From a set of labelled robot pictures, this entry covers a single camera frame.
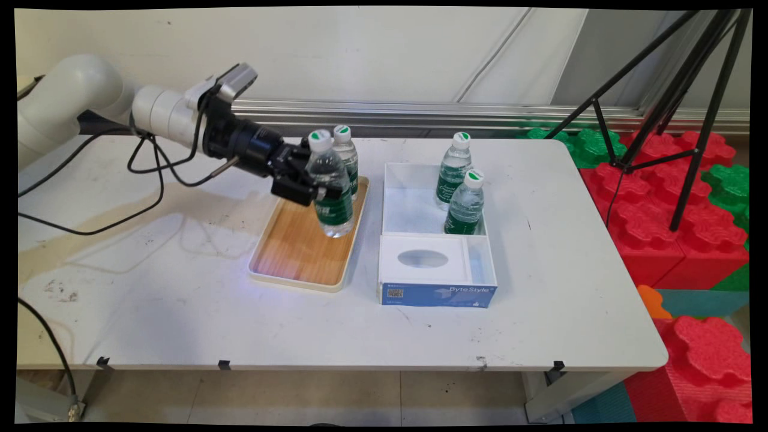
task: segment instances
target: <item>white bottle cap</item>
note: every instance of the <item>white bottle cap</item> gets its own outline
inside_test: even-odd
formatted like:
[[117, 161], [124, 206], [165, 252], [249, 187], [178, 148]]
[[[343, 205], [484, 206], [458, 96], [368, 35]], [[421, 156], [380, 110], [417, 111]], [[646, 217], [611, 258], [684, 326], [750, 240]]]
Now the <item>white bottle cap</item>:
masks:
[[318, 129], [310, 134], [310, 150], [315, 153], [323, 153], [333, 147], [331, 133], [325, 129]]
[[485, 181], [485, 176], [482, 174], [482, 171], [471, 169], [467, 171], [467, 174], [464, 175], [464, 184], [467, 185], [467, 188], [470, 189], [479, 189], [482, 188], [482, 184]]
[[338, 125], [335, 128], [333, 128], [334, 141], [341, 144], [343, 142], [348, 142], [350, 139], [352, 139], [352, 130], [349, 129], [349, 126]]
[[469, 134], [466, 132], [456, 132], [453, 135], [453, 146], [459, 150], [469, 148]]

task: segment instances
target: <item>oval cutout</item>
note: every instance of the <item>oval cutout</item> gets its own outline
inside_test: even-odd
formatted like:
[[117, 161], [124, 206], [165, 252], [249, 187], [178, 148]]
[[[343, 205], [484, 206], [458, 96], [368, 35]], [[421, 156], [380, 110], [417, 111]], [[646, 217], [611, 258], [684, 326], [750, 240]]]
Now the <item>oval cutout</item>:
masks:
[[397, 256], [397, 261], [414, 268], [437, 268], [448, 263], [448, 257], [440, 252], [417, 249], [405, 251]]

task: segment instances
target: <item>water bottle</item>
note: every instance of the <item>water bottle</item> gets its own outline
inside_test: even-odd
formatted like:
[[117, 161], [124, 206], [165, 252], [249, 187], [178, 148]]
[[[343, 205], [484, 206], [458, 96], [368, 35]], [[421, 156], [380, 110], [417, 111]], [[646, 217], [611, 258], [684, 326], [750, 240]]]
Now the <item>water bottle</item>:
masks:
[[467, 171], [464, 183], [456, 188], [451, 197], [448, 216], [445, 218], [443, 231], [446, 234], [472, 235], [482, 216], [482, 184], [485, 180], [482, 172], [476, 169]]
[[337, 200], [315, 200], [317, 220], [328, 237], [342, 237], [353, 228], [352, 197], [344, 161], [333, 150], [331, 134], [325, 129], [310, 134], [310, 150], [312, 154], [306, 164], [307, 174], [320, 183], [336, 186], [343, 191]]
[[440, 164], [435, 199], [441, 209], [448, 210], [453, 192], [464, 181], [464, 176], [470, 168], [472, 156], [469, 154], [469, 134], [457, 132], [453, 135], [451, 147], [445, 152]]
[[333, 128], [333, 150], [336, 150], [344, 161], [352, 190], [352, 201], [355, 201], [357, 199], [357, 149], [352, 142], [352, 131], [349, 126], [339, 125]]

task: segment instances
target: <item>green label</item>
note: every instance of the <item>green label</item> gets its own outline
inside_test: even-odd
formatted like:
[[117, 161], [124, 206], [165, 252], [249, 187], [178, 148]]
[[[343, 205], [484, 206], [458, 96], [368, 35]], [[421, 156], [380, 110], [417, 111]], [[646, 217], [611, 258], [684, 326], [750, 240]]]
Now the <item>green label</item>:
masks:
[[[468, 168], [469, 166], [458, 168], [443, 166], [440, 168], [440, 178], [437, 180], [437, 198], [440, 201], [445, 203], [451, 202], [453, 192], [464, 183], [464, 174]], [[459, 180], [454, 182], [445, 177], [458, 178]]]
[[472, 235], [475, 233], [475, 228], [478, 226], [480, 219], [474, 222], [462, 222], [454, 217], [453, 213], [448, 212], [448, 217], [445, 218], [445, 226], [443, 231], [446, 234], [463, 234]]
[[354, 195], [357, 193], [357, 164], [347, 165], [346, 174], [349, 176], [349, 189]]
[[352, 218], [352, 194], [349, 188], [337, 200], [315, 201], [315, 212], [320, 222], [326, 225], [341, 225]]

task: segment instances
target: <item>floor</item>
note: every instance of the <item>floor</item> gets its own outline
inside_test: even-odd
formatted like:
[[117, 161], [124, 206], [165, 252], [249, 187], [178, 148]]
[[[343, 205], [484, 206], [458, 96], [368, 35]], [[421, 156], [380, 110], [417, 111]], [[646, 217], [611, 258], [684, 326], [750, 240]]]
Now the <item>floor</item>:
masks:
[[[113, 371], [83, 421], [308, 426], [526, 424], [512, 372]], [[572, 423], [572, 417], [557, 419]]]

